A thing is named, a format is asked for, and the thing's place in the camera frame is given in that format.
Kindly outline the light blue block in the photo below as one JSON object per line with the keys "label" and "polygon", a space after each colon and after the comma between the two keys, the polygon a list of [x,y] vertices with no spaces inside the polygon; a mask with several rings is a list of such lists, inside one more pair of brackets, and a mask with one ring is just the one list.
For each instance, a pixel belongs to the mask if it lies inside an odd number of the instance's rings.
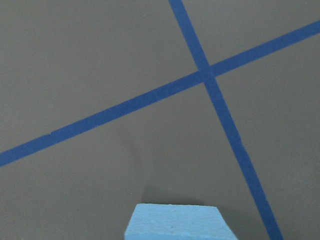
{"label": "light blue block", "polygon": [[204,205],[137,204],[126,240],[236,240],[218,208]]}

